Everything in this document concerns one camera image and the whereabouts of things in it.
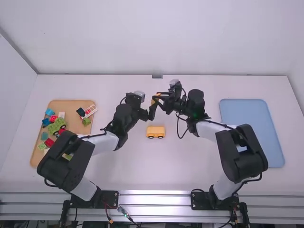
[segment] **wooden tray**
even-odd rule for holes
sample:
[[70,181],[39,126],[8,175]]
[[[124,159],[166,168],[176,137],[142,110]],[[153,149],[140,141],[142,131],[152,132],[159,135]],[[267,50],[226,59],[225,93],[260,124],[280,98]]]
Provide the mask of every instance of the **wooden tray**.
[[[87,127],[84,127],[83,124],[81,123],[81,119],[79,118],[78,113],[76,112],[76,110],[80,107],[82,107],[83,109],[86,109],[87,107],[89,107],[90,105],[94,105],[94,101],[91,100],[52,100],[47,108],[52,109],[55,112],[55,115],[58,115],[58,112],[66,112],[65,115],[65,121],[67,123],[66,125],[66,129],[74,132],[76,134],[90,134],[91,133],[91,127],[93,124],[93,115],[91,115],[89,118],[91,119],[91,124],[88,125]],[[36,144],[32,153],[32,157],[30,159],[30,165],[33,168],[36,168],[39,164],[39,162],[41,161],[41,159],[43,158],[43,151],[40,150],[37,146],[42,143],[43,141],[40,139],[41,137],[41,133],[42,132],[47,132],[49,138],[51,138],[52,140],[56,140],[56,136],[54,135],[50,135],[50,133],[48,132],[48,128],[40,128],[37,140],[36,140]]]

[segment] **metal frame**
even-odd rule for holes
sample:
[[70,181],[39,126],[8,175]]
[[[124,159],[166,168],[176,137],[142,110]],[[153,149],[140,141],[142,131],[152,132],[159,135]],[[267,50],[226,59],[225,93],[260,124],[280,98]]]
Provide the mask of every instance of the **metal frame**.
[[[190,191],[121,190],[119,204],[137,222],[227,222],[228,211],[193,211]],[[251,223],[304,224],[304,195],[242,195]],[[0,220],[59,220],[62,203],[70,195],[61,192],[0,192]],[[68,219],[74,220],[75,209]],[[110,209],[114,221],[128,220]],[[77,220],[107,221],[104,209],[78,209]]]

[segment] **red toy block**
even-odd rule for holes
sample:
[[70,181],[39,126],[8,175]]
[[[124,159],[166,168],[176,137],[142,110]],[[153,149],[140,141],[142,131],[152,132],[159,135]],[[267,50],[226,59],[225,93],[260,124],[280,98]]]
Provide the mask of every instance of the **red toy block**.
[[58,116],[56,115],[51,115],[51,118],[49,119],[51,123],[55,122]]
[[48,138],[47,140],[45,140],[44,144],[45,144],[47,147],[51,148],[52,145],[54,144],[54,141],[53,141],[52,139]]
[[65,131],[65,129],[60,129],[58,133],[61,134],[64,131]]

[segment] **white wall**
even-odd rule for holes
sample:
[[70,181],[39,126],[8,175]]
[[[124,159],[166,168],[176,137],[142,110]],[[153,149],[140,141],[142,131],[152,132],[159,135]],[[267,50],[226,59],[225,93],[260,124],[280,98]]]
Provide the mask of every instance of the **white wall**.
[[37,74],[0,34],[0,170]]
[[10,0],[0,27],[43,74],[282,74],[304,111],[303,10],[303,0]]

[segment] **table surface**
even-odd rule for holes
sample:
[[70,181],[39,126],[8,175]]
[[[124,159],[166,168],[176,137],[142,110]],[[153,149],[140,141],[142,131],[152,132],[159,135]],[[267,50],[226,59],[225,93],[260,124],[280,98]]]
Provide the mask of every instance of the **table surface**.
[[[244,186],[240,192],[246,195],[304,196],[304,182],[299,181],[299,175],[304,172],[304,118],[286,76],[170,75],[152,79],[148,75],[40,75],[0,172],[0,192],[62,192],[46,187],[43,178],[29,165],[41,117],[51,100],[94,100],[99,111],[95,113],[92,133],[98,133],[112,120],[115,108],[126,92],[144,91],[146,99],[142,108],[148,108],[152,95],[167,91],[169,81],[175,78],[181,81],[186,91],[194,88],[204,91],[206,112],[216,121],[221,120],[218,105],[223,98],[265,100],[285,156],[285,165],[280,169],[269,169],[261,181]],[[139,121],[129,132],[123,148],[91,159],[86,177],[102,189],[208,190],[223,173],[217,146],[189,133],[179,140],[176,121],[174,113],[166,115],[158,109],[154,122]],[[146,128],[152,124],[165,125],[164,139],[146,138]],[[180,132],[185,129],[186,125],[181,123]]]

